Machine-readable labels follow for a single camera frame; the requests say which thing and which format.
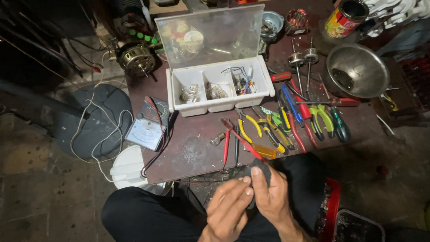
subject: black pants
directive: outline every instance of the black pants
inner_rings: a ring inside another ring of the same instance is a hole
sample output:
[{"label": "black pants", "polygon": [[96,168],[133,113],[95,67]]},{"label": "black pants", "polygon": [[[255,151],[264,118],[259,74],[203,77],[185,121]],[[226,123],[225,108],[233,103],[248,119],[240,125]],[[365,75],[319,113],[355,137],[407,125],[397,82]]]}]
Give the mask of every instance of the black pants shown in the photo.
[{"label": "black pants", "polygon": [[[324,199],[325,165],[312,153],[288,156],[278,164],[275,168],[287,175],[293,216],[313,235]],[[202,231],[190,222],[182,202],[177,197],[127,187],[109,196],[101,220],[117,242],[195,242]],[[248,221],[238,241],[278,242],[280,238],[275,227],[258,213]]]}]

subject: green screwdriver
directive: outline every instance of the green screwdriver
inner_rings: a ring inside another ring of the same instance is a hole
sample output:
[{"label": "green screwdriver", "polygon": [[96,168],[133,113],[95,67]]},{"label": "green screwdriver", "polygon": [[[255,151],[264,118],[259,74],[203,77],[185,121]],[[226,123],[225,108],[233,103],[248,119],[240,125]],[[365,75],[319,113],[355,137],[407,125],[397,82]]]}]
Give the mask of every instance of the green screwdriver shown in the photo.
[{"label": "green screwdriver", "polygon": [[346,125],[344,119],[341,116],[341,112],[336,107],[329,107],[330,114],[333,118],[333,126],[335,128],[335,134],[339,138],[339,141],[346,143],[351,141],[351,131]]}]

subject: metal bowl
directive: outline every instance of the metal bowl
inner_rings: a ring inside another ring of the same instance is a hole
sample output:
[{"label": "metal bowl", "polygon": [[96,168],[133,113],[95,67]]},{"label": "metal bowl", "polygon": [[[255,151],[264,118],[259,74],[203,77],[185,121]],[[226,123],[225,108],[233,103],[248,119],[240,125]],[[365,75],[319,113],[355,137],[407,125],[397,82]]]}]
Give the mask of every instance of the metal bowl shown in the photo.
[{"label": "metal bowl", "polygon": [[348,43],[330,51],[323,82],[337,97],[373,98],[388,87],[390,75],[386,65],[371,49]]}]

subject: concrete floor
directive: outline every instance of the concrete floor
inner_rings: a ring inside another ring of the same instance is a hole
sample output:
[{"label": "concrete floor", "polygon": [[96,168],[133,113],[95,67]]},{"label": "concrete floor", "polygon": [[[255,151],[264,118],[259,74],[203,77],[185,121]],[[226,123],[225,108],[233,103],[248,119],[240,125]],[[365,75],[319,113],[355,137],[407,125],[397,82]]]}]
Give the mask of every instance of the concrete floor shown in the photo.
[{"label": "concrete floor", "polygon": [[[84,55],[95,61],[101,54]],[[105,78],[121,81],[115,62],[107,63],[107,68],[110,71]],[[99,76],[87,69],[84,80],[94,82]],[[82,83],[81,79],[73,81]],[[24,102],[14,104],[49,124],[49,110]],[[395,137],[372,137],[315,153],[327,164],[330,177],[341,184],[341,208],[385,227],[425,229],[423,209],[430,199],[430,130],[402,127],[394,132]],[[102,163],[107,174],[112,164]],[[382,164],[389,168],[386,177],[376,172]],[[0,184],[0,242],[113,241],[101,224],[100,210],[115,186],[104,179],[97,165],[64,154],[54,140],[11,115],[0,116]],[[204,203],[219,184],[191,187]]]}]

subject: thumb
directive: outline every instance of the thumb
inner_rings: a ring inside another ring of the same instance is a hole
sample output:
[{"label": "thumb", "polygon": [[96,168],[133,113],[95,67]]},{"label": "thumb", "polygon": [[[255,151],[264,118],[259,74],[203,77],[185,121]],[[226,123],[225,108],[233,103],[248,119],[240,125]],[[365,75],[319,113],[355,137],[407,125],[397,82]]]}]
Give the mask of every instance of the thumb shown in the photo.
[{"label": "thumb", "polygon": [[267,204],[269,200],[269,188],[263,171],[254,166],[251,168],[252,187],[254,189],[255,202],[257,204]]}]

